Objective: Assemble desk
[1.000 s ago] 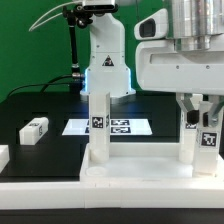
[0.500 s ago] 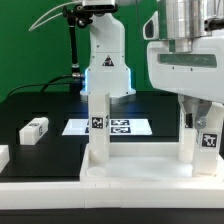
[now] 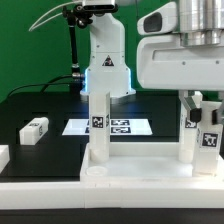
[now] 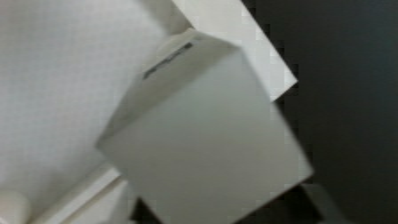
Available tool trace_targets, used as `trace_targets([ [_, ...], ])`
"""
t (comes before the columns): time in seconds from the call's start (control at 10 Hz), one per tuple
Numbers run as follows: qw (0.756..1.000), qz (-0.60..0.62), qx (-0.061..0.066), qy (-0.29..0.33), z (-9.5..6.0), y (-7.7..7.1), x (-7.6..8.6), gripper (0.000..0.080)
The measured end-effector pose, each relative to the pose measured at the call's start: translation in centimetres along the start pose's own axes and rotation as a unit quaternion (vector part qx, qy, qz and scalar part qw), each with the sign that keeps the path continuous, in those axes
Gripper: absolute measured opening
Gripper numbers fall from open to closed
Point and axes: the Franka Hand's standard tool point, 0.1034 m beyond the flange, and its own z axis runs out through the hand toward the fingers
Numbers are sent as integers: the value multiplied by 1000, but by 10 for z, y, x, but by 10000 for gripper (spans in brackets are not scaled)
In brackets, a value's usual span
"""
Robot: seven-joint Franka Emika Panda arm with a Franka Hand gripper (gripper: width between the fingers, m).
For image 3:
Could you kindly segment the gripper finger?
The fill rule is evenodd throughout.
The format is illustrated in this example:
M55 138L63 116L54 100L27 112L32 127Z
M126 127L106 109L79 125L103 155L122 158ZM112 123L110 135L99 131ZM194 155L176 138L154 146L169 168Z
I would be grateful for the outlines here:
M212 124L213 125L224 125L224 100L218 109L212 111Z

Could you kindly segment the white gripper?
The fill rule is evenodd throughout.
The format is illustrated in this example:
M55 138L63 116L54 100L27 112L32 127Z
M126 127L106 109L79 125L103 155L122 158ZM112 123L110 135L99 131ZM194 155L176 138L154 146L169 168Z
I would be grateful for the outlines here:
M224 91L224 37L218 45L183 47L178 34L143 38L137 47L137 79L143 88L180 90L187 119L201 121L200 91Z

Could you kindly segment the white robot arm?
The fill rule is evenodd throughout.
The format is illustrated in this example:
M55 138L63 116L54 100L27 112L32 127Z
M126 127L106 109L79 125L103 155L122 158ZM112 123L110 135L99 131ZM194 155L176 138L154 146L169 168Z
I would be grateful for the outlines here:
M125 64L124 27L112 14L126 0L83 0L92 19L87 90L99 88L120 98L132 91ZM137 80L145 89L177 90L193 122L203 109L191 91L224 94L224 0L170 1L137 22L143 38L136 51ZM224 123L224 97L211 112L214 124Z

